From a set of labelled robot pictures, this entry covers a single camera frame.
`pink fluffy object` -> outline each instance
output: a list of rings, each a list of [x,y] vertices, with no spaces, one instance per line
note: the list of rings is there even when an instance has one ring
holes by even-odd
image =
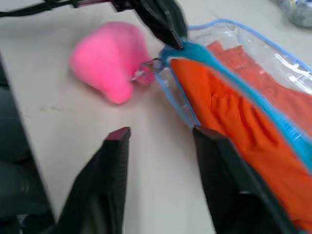
[[[132,96],[130,79],[143,62],[150,60],[144,37],[137,27],[110,22],[78,43],[70,66],[80,80],[100,90],[111,102],[120,104]],[[150,74],[137,81],[148,85],[153,80],[154,75]]]

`orange fabric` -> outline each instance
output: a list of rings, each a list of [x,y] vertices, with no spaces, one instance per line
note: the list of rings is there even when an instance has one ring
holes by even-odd
[[[257,65],[251,58],[231,54],[220,44],[210,46],[220,60],[254,79]],[[202,64],[173,59],[171,65],[200,123],[227,135],[239,152],[264,178],[297,227],[312,233],[312,178],[269,119],[241,94],[222,83]],[[280,87],[273,87],[279,92]]]
[[[244,52],[242,46],[223,51],[221,45],[216,49],[217,45],[220,44],[214,42],[210,49],[224,65],[240,74],[274,107],[286,113],[301,129],[312,136],[312,95],[288,89],[277,83],[270,74]]]

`clear plastic bag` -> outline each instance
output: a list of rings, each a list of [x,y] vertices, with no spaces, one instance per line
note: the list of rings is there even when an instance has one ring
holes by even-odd
[[[311,0],[281,0],[279,5],[291,22],[301,27],[312,27]]]
[[[218,77],[222,77],[222,81],[239,90],[266,113],[312,171],[312,121],[307,120],[306,116],[309,109],[312,109],[312,73],[309,67],[258,32],[227,19],[219,19],[201,26],[191,26],[189,41],[198,43],[203,48],[194,44],[193,51],[179,52],[166,47],[160,57],[167,67],[156,76],[183,121],[190,127],[200,124],[171,70],[170,59],[176,57],[203,62],[221,73],[222,75]],[[252,80],[246,80],[239,70],[248,69],[249,64],[239,63],[236,60],[235,65],[228,68],[231,61],[218,60],[222,57],[204,51],[204,47],[216,42],[223,51],[229,53],[230,50],[239,50],[250,61],[254,61],[254,66],[259,67],[257,76]],[[193,56],[195,50],[198,51],[198,55]],[[302,103],[299,102],[302,106],[298,107],[301,110],[294,111],[296,108],[289,106],[283,97],[276,98],[272,90],[267,92],[264,86],[268,84],[262,84],[264,79],[270,80],[270,89],[274,90],[275,86],[278,86],[283,92],[289,93],[287,96],[289,102],[292,102],[292,97],[297,100],[302,99]]]

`black cable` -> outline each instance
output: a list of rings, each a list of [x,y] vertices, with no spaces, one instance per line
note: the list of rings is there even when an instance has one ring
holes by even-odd
[[[0,12],[0,18],[32,16],[65,5],[73,5],[75,7],[77,5],[76,2],[77,0],[67,0],[62,2],[61,0],[50,0],[48,3],[44,2],[10,12]]]

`white table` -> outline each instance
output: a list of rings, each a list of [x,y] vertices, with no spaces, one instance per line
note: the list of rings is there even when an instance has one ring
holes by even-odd
[[[233,19],[306,63],[312,61],[311,31],[288,23],[270,0],[179,2],[189,24]],[[30,3],[36,0],[1,1],[0,10]],[[158,84],[149,90],[137,89],[129,102],[115,106],[79,82],[68,67],[74,45],[109,20],[144,27],[132,11],[116,14],[109,4],[0,20],[0,51],[55,216],[75,176],[107,134],[131,126],[125,233],[214,233],[191,132]],[[162,45],[147,29],[144,34],[151,55],[157,56]]]

